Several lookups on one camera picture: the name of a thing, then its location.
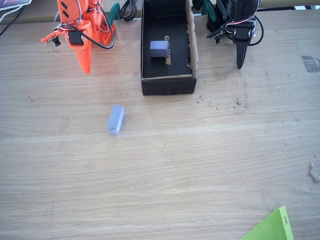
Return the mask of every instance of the blue foam block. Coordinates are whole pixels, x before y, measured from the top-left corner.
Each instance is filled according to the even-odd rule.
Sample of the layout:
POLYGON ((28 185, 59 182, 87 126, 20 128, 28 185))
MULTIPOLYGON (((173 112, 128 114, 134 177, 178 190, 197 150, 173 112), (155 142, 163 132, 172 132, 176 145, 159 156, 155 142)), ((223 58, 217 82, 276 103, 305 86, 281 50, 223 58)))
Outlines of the blue foam block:
POLYGON ((123 106, 114 105, 107 125, 110 134, 119 135, 124 116, 125 108, 123 106))
POLYGON ((151 41, 150 55, 152 58, 166 58, 168 56, 168 41, 151 41))

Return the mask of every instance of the green paper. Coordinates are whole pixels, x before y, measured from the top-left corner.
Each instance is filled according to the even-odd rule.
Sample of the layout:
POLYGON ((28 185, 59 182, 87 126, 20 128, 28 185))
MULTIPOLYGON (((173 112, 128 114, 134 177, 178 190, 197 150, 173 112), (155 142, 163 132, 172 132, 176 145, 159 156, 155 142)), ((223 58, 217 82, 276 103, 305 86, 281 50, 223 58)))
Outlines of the green paper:
POLYGON ((294 240, 286 207, 274 210, 241 240, 294 240))

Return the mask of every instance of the debris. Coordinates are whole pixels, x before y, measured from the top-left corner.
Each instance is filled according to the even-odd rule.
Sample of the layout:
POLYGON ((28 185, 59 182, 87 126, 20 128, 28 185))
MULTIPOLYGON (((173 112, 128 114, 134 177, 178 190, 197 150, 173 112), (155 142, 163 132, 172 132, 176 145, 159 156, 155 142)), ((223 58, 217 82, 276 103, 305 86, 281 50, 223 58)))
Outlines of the debris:
POLYGON ((320 175, 319 175, 315 165, 313 163, 311 163, 310 167, 311 167, 310 173, 311 173, 312 177, 314 178, 314 180, 316 182, 320 182, 320 175))

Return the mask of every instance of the black box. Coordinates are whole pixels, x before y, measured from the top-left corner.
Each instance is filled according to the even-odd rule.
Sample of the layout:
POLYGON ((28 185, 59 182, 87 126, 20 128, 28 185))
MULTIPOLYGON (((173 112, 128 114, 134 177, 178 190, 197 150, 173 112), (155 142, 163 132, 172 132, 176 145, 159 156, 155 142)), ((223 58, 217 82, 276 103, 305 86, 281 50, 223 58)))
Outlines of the black box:
POLYGON ((193 94, 198 51, 189 0, 143 0, 141 85, 143 95, 193 94), (151 58, 151 41, 168 41, 168 57, 151 58))

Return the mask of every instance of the wood grain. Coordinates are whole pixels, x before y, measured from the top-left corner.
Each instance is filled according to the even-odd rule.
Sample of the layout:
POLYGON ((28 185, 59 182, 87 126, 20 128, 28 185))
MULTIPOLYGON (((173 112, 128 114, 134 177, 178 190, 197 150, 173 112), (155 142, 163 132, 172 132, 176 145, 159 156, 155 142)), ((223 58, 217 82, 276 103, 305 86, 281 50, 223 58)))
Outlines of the wood grain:
MULTIPOLYGON (((119 0, 120 6, 126 0, 119 0)), ((109 13, 115 0, 103 0, 103 6, 106 13, 109 13)), ((136 0, 137 14, 136 17, 141 17, 142 0, 136 0)), ((319 5, 320 0, 262 0, 260 8, 281 8, 292 6, 312 6, 319 5)), ((32 0, 32 3, 27 6, 22 15, 16 20, 16 23, 45 23, 53 22, 58 11, 56 0, 32 0)), ((12 13, 1 21, 0 24, 6 25, 10 23, 18 13, 12 13)))
POLYGON ((0 41, 0 239, 238 240, 286 206, 296 240, 320 232, 320 59, 316 10, 261 12, 265 38, 236 67, 228 40, 195 18, 195 93, 143 97, 140 20, 84 75, 54 23, 0 41), (125 107, 119 136, 107 133, 125 107))

